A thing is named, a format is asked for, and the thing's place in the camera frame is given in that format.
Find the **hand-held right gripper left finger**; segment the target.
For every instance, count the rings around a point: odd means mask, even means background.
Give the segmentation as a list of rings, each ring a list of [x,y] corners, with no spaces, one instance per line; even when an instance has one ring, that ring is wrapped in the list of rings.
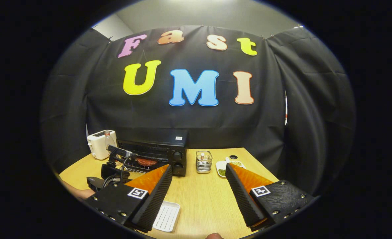
[[[147,233],[152,230],[172,179],[172,166],[164,165],[127,183],[110,183],[85,203],[117,224]]]

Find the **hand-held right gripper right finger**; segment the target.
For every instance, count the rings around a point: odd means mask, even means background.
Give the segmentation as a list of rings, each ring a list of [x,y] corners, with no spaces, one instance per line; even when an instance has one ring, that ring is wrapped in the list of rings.
[[[252,231],[289,221],[316,201],[287,180],[272,182],[232,163],[227,163],[225,174],[244,222]]]

